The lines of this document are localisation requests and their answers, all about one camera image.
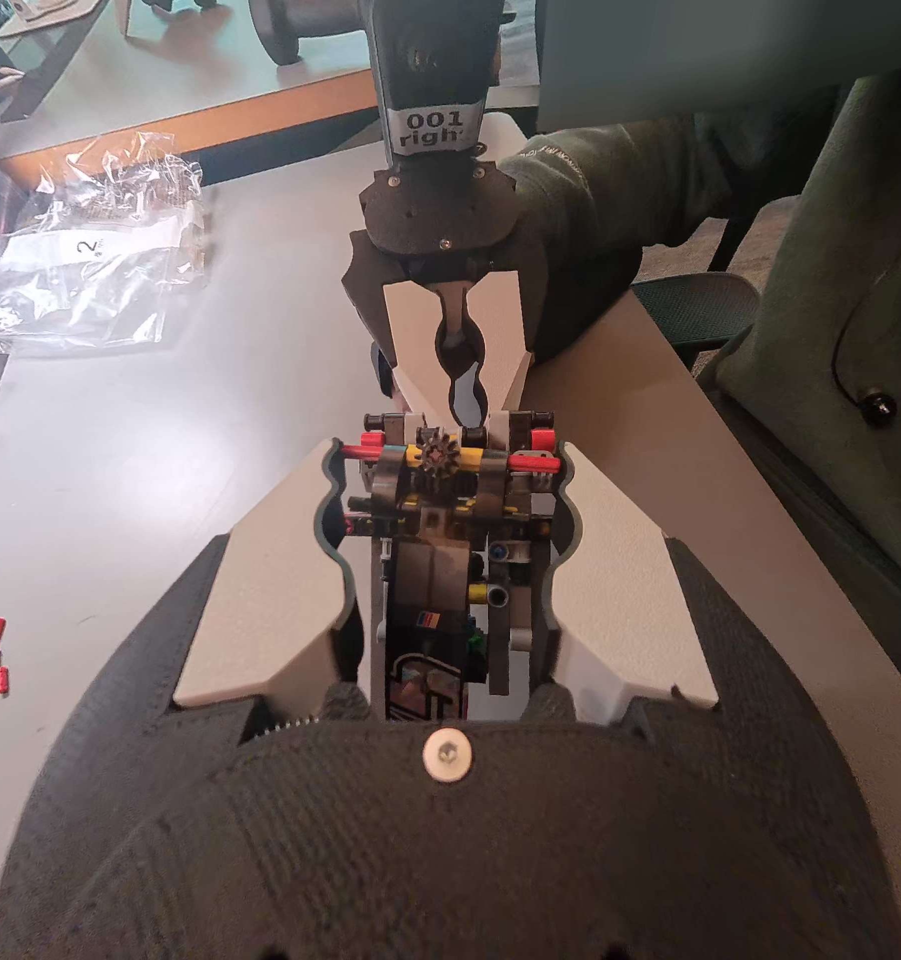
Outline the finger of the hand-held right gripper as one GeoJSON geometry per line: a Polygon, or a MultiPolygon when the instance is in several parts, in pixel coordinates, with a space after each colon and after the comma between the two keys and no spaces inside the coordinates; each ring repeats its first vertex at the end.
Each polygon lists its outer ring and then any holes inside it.
{"type": "Polygon", "coordinates": [[[411,412],[426,421],[453,421],[453,381],[441,365],[437,335],[444,321],[440,296],[414,283],[383,286],[394,345],[396,385],[411,412]]]}
{"type": "Polygon", "coordinates": [[[482,359],[476,382],[488,413],[516,411],[524,395],[532,361],[526,345],[519,275],[491,271],[467,293],[468,318],[480,336],[482,359]]]}

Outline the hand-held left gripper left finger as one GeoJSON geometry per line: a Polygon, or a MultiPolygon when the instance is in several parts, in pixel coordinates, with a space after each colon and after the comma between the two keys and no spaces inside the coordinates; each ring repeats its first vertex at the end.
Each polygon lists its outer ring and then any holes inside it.
{"type": "Polygon", "coordinates": [[[271,712],[318,712],[355,682],[364,633],[338,546],[346,483],[338,438],[317,443],[229,532],[173,694],[194,710],[260,697],[271,712]]]}

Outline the lego car chassis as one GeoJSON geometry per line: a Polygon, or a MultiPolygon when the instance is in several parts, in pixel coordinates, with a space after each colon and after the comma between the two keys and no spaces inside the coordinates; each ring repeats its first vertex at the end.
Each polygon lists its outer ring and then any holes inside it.
{"type": "Polygon", "coordinates": [[[345,521],[372,544],[372,687],[387,721],[463,720],[471,687],[509,695],[511,655],[547,646],[551,495],[566,473],[554,426],[552,411],[477,427],[366,414],[343,446],[366,491],[345,521]]]}

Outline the wooden stand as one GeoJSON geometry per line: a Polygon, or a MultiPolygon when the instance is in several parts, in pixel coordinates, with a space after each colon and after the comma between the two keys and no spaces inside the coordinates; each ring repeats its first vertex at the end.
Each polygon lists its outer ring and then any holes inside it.
{"type": "Polygon", "coordinates": [[[0,27],[0,40],[10,40],[57,27],[93,13],[100,1],[9,1],[12,13],[0,27]]]}

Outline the empty clear plastic bag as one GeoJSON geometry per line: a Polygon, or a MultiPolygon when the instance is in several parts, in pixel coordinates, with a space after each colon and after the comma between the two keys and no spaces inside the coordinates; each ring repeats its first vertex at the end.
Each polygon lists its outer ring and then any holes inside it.
{"type": "Polygon", "coordinates": [[[204,273],[200,165],[171,134],[132,130],[42,166],[0,234],[0,353],[135,349],[204,273]]]}

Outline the black mesh chair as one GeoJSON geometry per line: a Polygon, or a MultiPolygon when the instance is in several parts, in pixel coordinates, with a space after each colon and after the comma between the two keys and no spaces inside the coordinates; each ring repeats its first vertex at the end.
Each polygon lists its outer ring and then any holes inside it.
{"type": "Polygon", "coordinates": [[[747,279],[726,271],[671,275],[635,282],[630,289],[689,371],[700,354],[746,330],[761,302],[747,279]]]}

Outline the black round device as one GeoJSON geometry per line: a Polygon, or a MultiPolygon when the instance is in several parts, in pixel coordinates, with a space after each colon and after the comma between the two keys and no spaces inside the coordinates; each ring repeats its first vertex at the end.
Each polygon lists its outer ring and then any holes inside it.
{"type": "Polygon", "coordinates": [[[363,30],[359,1],[250,1],[253,28],[277,66],[300,60],[300,40],[363,30]]]}

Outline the wood-edged grey table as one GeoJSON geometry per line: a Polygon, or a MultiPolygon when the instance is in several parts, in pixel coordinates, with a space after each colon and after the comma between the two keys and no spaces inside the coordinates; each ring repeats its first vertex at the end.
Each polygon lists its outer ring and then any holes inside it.
{"type": "Polygon", "coordinates": [[[309,38],[300,59],[277,66],[248,2],[167,13],[132,2],[129,33],[103,6],[60,77],[24,119],[4,121],[0,162],[31,182],[52,155],[125,131],[162,132],[191,152],[354,114],[377,114],[364,33],[309,38]]]}

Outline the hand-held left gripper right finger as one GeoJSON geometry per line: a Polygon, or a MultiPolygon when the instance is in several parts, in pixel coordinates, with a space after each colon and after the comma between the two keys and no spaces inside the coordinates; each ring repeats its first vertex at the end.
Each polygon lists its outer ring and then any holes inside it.
{"type": "Polygon", "coordinates": [[[559,445],[552,546],[534,613],[534,680],[586,724],[635,699],[708,711],[719,693],[660,527],[573,443],[559,445]]]}

